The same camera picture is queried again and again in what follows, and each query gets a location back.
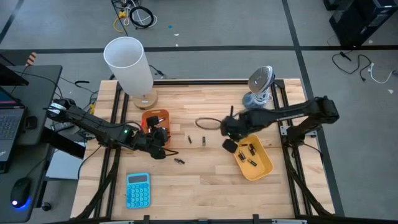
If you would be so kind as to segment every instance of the wooden table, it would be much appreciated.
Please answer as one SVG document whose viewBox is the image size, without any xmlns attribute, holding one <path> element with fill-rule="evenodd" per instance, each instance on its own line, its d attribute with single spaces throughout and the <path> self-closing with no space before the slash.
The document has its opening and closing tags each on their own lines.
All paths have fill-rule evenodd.
<svg viewBox="0 0 398 224">
<path fill-rule="evenodd" d="M 285 79 L 284 82 L 290 105 L 305 101 L 299 79 Z M 95 108 L 98 117 L 110 119 L 116 85 L 116 81 L 101 82 Z M 256 133 L 274 164 L 271 174 L 256 181 L 246 180 L 233 155 L 221 147 L 225 138 L 219 130 L 205 131 L 194 124 L 195 118 L 199 117 L 223 119 L 229 114 L 231 105 L 235 111 L 242 110 L 242 96 L 249 91 L 247 85 L 155 85 L 154 88 L 159 97 L 155 109 L 167 109 L 170 113 L 170 149 L 180 154 L 157 161 L 146 152 L 122 149 L 112 220 L 142 220 L 144 215 L 150 215 L 151 220 L 248 219 L 253 214 L 259 214 L 260 218 L 294 217 L 276 123 Z M 123 98 L 124 93 L 119 99 L 117 123 Z M 266 106 L 273 107 L 272 102 Z M 126 121 L 141 122 L 141 114 L 142 111 L 129 100 Z M 202 136 L 206 137 L 205 147 L 201 143 Z M 307 138 L 305 142 L 318 147 L 315 139 Z M 97 147 L 96 141 L 90 141 L 85 157 Z M 319 153 L 307 146 L 299 149 L 308 188 L 333 213 Z M 72 217 L 84 209 L 96 192 L 103 156 L 104 151 L 98 151 L 82 167 Z M 183 159 L 185 165 L 176 163 L 174 157 Z M 126 175 L 137 172 L 150 174 L 151 206 L 129 210 L 126 208 Z M 302 194 L 298 187 L 296 189 L 303 213 Z M 107 198 L 108 193 L 105 192 L 102 215 L 105 214 Z"/>
</svg>

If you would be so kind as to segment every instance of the calculator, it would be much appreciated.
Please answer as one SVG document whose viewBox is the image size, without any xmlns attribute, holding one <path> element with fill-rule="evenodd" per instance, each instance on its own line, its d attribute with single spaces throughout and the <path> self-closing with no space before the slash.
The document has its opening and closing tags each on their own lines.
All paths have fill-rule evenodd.
<svg viewBox="0 0 398 224">
<path fill-rule="evenodd" d="M 129 174 L 126 179 L 126 206 L 128 209 L 150 206 L 150 178 L 148 173 Z"/>
</svg>

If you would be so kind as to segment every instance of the yellow tray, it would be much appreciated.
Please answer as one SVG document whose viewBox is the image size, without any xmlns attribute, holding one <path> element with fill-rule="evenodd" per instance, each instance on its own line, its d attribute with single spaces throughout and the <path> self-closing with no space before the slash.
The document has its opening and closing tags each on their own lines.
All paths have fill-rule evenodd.
<svg viewBox="0 0 398 224">
<path fill-rule="evenodd" d="M 249 151 L 249 144 L 252 144 L 256 150 L 254 156 Z M 242 152 L 246 157 L 244 162 L 239 158 L 239 152 Z M 234 153 L 234 157 L 239 167 L 241 168 L 242 174 L 247 180 L 258 180 L 271 173 L 274 168 L 271 160 L 268 157 L 266 150 L 263 148 L 260 139 L 256 135 L 250 135 L 239 142 L 238 149 Z M 257 166 L 250 164 L 248 159 L 254 161 Z"/>
</svg>

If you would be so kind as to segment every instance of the laptop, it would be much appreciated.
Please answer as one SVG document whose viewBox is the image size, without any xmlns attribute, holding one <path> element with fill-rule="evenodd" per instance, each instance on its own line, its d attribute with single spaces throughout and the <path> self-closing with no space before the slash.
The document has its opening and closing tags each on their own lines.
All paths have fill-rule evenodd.
<svg viewBox="0 0 398 224">
<path fill-rule="evenodd" d="M 11 149 L 23 125 L 26 107 L 0 87 L 0 173 L 6 172 Z"/>
</svg>

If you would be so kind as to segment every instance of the white lamp shade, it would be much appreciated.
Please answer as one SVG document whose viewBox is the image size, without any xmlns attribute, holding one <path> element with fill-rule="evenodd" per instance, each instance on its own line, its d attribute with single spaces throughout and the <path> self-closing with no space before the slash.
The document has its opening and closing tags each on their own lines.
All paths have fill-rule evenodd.
<svg viewBox="0 0 398 224">
<path fill-rule="evenodd" d="M 107 44 L 104 59 L 125 93 L 142 96 L 150 92 L 154 79 L 142 44 L 132 37 L 119 37 Z"/>
</svg>

